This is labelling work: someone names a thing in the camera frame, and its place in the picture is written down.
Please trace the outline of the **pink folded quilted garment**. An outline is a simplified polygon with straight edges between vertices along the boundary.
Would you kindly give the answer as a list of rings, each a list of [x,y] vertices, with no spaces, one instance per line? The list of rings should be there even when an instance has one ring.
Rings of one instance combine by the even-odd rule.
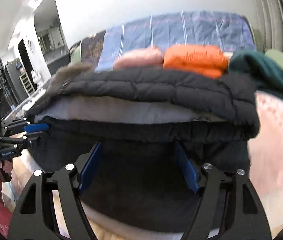
[[[144,66],[162,66],[163,54],[157,47],[140,48],[130,50],[118,57],[114,63],[114,69]]]

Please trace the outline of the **dark patterned bed sheet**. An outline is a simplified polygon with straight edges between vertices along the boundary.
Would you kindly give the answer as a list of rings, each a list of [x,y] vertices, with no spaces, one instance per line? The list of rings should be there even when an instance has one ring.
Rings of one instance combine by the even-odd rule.
[[[81,62],[90,63],[93,68],[97,67],[103,50],[105,33],[106,31],[103,30],[81,40]]]

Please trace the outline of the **olive fleece garment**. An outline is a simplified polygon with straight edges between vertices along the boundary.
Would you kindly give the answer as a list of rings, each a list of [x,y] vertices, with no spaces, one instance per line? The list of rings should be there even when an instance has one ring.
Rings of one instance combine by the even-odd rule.
[[[48,86],[48,93],[54,93],[59,90],[66,81],[71,81],[76,76],[80,75],[82,72],[91,72],[94,67],[91,63],[73,63],[67,66],[58,68],[57,72],[50,79]]]

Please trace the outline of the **green pillow at left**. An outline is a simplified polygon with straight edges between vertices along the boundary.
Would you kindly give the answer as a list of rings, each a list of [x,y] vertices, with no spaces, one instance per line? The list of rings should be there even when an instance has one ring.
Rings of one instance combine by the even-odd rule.
[[[69,58],[70,58],[70,63],[78,63],[81,62],[81,44],[77,43],[71,47],[69,50]]]

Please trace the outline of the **black puffer jacket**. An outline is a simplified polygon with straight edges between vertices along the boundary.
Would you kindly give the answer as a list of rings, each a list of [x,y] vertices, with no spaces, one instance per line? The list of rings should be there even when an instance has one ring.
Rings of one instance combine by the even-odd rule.
[[[260,123],[256,85],[245,74],[87,71],[47,90],[26,114],[50,126],[34,157],[53,171],[101,142],[100,166],[81,199],[109,218],[152,231],[186,229],[199,198],[186,184],[176,144],[199,164],[250,168],[247,142]]]

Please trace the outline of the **cream bear print blanket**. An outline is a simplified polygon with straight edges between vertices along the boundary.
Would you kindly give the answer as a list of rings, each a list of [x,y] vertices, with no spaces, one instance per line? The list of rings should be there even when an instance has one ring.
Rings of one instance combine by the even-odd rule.
[[[273,239],[283,239],[283,100],[265,92],[256,92],[261,128],[255,139],[248,141],[251,158],[250,179],[269,221]],[[40,168],[28,150],[16,158],[12,182],[3,185],[3,199],[10,211],[19,198],[32,172]],[[53,191],[58,229],[69,237],[58,192]],[[138,229],[98,213],[82,202],[97,239],[180,239],[182,233],[163,233]]]

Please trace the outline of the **blue plaid quilt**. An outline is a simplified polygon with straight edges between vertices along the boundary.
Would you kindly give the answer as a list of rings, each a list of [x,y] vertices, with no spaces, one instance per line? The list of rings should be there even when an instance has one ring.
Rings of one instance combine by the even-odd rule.
[[[115,59],[130,50],[150,46],[165,50],[175,44],[213,45],[223,52],[256,49],[250,24],[243,16],[220,11],[180,11],[108,28],[95,70],[112,70]]]

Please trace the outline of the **orange folded puffer jacket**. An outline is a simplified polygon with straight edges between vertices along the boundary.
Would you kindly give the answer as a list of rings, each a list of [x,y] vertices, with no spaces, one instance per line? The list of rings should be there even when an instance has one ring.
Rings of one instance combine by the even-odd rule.
[[[169,47],[163,58],[163,68],[200,74],[212,79],[227,73],[229,59],[217,46],[195,44]]]

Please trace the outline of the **white rabbit figurine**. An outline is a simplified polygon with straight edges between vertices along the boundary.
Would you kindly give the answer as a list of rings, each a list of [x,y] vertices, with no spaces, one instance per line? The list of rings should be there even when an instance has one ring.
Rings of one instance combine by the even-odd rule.
[[[31,71],[31,75],[32,75],[33,83],[36,84],[36,86],[40,86],[42,82],[41,75],[35,70]]]

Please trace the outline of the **dark bathroom vanity cabinet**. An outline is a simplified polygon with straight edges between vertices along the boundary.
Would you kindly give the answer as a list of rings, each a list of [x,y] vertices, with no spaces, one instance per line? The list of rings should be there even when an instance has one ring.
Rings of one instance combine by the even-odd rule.
[[[47,63],[49,72],[51,75],[54,75],[60,67],[67,66],[70,63],[69,54],[65,54],[51,62]]]

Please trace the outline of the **dark teal folded garment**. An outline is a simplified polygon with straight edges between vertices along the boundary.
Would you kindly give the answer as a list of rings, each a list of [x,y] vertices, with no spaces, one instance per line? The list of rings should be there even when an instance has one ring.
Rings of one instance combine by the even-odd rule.
[[[229,60],[228,72],[249,75],[257,90],[283,100],[283,69],[265,54],[259,51],[237,50]]]

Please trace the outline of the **grey pleated curtain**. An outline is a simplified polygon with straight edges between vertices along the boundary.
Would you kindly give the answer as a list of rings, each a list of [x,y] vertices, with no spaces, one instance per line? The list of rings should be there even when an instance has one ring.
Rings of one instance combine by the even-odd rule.
[[[283,52],[283,0],[253,0],[254,16],[249,20],[259,51]]]

